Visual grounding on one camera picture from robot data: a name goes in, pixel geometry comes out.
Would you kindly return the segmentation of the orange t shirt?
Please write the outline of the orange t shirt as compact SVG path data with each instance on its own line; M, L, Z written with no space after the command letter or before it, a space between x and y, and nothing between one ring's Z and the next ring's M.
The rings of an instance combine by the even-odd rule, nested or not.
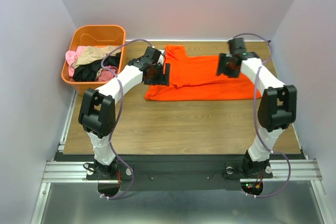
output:
M218 57L186 54L182 45L165 46L171 65L168 86L149 86L144 98L152 101L251 100L254 84L243 74L229 78L216 74Z

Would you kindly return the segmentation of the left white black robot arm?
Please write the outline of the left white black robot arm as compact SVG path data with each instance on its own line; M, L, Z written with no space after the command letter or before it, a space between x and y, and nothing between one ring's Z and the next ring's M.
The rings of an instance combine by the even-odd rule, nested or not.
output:
M124 95L138 84L167 86L170 64L165 50L148 46L143 56L132 59L106 84L87 89L82 97L78 122L87 132L94 151L94 164L85 168L92 174L112 178L117 174L117 155L112 148L112 134L120 120Z

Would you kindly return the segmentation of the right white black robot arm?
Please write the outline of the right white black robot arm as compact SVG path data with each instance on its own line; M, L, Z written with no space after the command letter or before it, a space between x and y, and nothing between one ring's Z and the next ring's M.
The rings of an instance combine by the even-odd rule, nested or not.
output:
M261 94L253 108L256 137L241 165L245 176L257 175L268 169L276 141L296 120L297 89L275 77L255 52L247 51L241 36L229 40L228 46L227 54L219 54L217 75L243 74L253 83L254 95Z

